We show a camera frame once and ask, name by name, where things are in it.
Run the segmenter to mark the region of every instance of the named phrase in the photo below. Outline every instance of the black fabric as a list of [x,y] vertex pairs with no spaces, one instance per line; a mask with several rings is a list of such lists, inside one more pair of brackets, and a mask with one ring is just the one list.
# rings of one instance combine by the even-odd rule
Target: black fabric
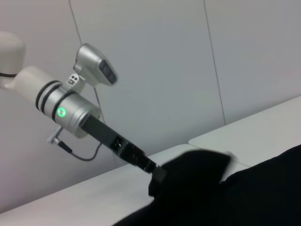
[[229,160],[195,151],[166,163],[166,183],[149,186],[155,200],[115,225],[301,225],[301,146],[219,184]]

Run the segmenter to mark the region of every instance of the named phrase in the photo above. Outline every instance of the green indicator light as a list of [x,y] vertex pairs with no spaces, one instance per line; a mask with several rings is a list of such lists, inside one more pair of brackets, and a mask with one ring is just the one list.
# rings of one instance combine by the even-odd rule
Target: green indicator light
[[66,115],[66,110],[65,110],[63,107],[60,107],[60,108],[57,110],[57,113],[58,113],[58,116],[64,117],[64,116]]

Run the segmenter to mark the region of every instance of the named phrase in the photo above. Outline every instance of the black stripe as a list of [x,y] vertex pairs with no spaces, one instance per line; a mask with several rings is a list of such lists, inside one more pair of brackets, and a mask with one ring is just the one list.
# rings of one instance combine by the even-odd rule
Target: black stripe
[[47,89],[48,86],[50,86],[51,84],[56,83],[56,82],[60,82],[60,81],[58,81],[58,80],[50,81],[39,91],[37,98],[36,98],[36,107],[38,110],[39,110],[39,100],[40,100],[42,93],[45,91],[45,89]]
[[14,78],[17,76],[17,74],[5,74],[5,73],[0,73],[1,77],[5,77],[5,78]]
[[68,92],[68,93],[65,93],[65,94],[61,97],[61,99],[59,99],[59,101],[55,104],[55,107],[53,108],[53,111],[52,111],[52,120],[53,120],[53,121],[55,121],[55,113],[56,113],[56,111],[57,111],[59,105],[61,104],[61,102],[62,102],[66,97],[68,97],[68,96],[70,96],[70,95],[72,95],[72,94],[75,94],[75,93],[76,93],[76,92],[73,91],[73,90],[71,90],[71,91]]
[[55,91],[55,90],[56,90],[57,88],[59,88],[60,86],[61,86],[61,83],[60,83],[60,84],[54,85],[54,86],[47,92],[47,94],[44,96],[43,101],[42,101],[42,104],[41,104],[41,112],[43,112],[43,114],[45,114],[44,108],[45,108],[45,103],[46,103],[48,97],[50,96],[50,94],[51,94],[53,91]]

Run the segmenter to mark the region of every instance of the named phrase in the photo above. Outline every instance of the table surface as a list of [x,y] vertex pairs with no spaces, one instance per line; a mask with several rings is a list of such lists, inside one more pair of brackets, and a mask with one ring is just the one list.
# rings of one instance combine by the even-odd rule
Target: table surface
[[254,166],[301,144],[301,97],[254,114],[189,141],[207,150],[232,152]]
[[[179,145],[150,156],[163,164],[196,148]],[[247,167],[236,162],[224,179]],[[152,201],[151,176],[126,165],[0,215],[6,226],[109,226]]]

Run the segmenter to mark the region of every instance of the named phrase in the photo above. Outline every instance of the white wall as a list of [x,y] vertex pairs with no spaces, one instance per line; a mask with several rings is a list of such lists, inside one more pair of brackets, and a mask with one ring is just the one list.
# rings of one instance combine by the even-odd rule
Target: white wall
[[[99,85],[104,116],[147,154],[224,125],[203,3],[198,0],[72,1],[84,42],[101,49],[120,75]],[[72,73],[80,47],[66,0],[2,0],[0,29],[27,43],[25,66],[59,80]],[[86,89],[84,96],[94,100]],[[109,171],[102,148],[91,163],[46,143],[56,125],[18,95],[0,90],[0,212]],[[91,156],[97,142],[62,135]]]
[[301,1],[206,0],[226,123],[301,94]]

